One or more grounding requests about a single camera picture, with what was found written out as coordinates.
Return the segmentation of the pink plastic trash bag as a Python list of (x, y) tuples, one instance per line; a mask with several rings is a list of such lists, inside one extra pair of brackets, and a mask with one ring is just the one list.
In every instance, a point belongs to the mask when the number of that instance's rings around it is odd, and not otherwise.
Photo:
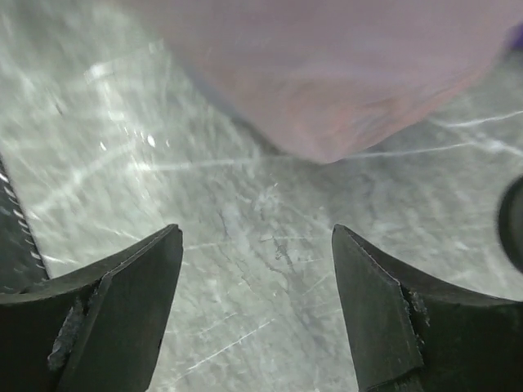
[(332, 163), (479, 81), (513, 1), (133, 1), (198, 89), (282, 150)]

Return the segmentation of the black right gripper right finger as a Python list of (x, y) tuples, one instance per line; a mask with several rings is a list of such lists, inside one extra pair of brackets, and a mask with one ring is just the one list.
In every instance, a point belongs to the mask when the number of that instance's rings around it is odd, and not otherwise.
[(332, 249), (359, 390), (521, 390), (519, 301), (447, 283), (344, 225)]

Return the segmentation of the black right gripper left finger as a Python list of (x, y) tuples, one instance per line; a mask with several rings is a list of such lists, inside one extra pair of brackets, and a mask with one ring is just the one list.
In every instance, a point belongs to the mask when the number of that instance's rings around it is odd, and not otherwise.
[(1, 296), (4, 391), (145, 391), (181, 271), (176, 225)]

